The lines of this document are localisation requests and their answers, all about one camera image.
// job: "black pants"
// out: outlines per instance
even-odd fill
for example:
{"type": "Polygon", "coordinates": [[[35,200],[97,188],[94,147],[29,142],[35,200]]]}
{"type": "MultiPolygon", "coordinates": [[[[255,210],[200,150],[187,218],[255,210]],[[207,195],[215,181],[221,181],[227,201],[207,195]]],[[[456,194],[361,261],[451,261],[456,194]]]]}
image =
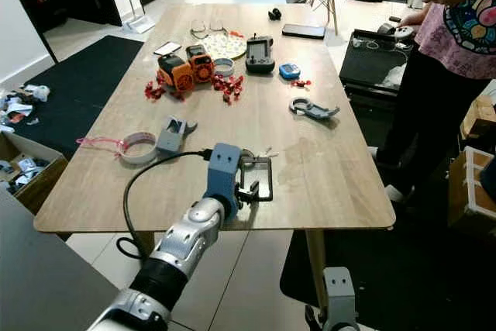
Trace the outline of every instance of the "black pants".
{"type": "Polygon", "coordinates": [[[490,81],[454,74],[418,48],[415,45],[408,59],[393,126],[384,147],[377,152],[379,161],[396,164],[418,135],[411,161],[399,171],[393,184],[404,194],[425,180],[443,160],[470,104],[490,81]]]}

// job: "eyeglasses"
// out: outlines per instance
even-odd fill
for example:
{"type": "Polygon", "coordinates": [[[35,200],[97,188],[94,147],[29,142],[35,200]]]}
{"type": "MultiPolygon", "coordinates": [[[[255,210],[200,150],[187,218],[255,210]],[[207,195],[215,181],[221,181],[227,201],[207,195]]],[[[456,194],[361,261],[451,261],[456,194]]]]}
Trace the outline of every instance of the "eyeglasses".
{"type": "MultiPolygon", "coordinates": [[[[213,19],[210,21],[210,27],[208,28],[210,31],[218,32],[222,31],[226,36],[228,35],[227,29],[224,27],[222,24],[222,21],[220,19],[213,19]]],[[[199,19],[194,19],[191,22],[191,28],[189,30],[190,34],[195,37],[196,39],[204,39],[208,35],[207,28],[205,26],[205,23],[199,19]]]]}

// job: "blue device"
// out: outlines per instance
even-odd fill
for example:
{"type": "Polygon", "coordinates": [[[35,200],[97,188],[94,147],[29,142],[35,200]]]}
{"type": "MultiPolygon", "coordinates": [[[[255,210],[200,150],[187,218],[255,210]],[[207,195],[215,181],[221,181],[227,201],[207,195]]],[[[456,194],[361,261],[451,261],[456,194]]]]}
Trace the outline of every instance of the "blue device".
{"type": "Polygon", "coordinates": [[[279,67],[279,74],[281,74],[284,79],[298,79],[300,73],[300,68],[295,64],[282,64],[279,67]]]}

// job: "plastic bag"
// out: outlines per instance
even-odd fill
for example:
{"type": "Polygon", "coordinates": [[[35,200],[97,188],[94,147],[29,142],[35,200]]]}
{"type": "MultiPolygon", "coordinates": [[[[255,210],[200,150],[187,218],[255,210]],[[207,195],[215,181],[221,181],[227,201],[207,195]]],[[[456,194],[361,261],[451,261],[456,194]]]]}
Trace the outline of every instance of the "plastic bag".
{"type": "Polygon", "coordinates": [[[383,87],[399,89],[401,85],[401,79],[403,79],[403,74],[405,73],[406,63],[401,66],[395,66],[389,70],[386,77],[380,85],[383,87]]]}

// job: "black smartphone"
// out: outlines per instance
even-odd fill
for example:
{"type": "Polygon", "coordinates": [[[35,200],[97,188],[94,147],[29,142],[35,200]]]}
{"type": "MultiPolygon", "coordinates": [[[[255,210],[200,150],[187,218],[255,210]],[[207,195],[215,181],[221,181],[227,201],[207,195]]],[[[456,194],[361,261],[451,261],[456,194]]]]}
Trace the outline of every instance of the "black smartphone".
{"type": "Polygon", "coordinates": [[[298,36],[300,38],[324,39],[326,28],[323,26],[303,26],[287,23],[282,28],[282,35],[298,36]]]}

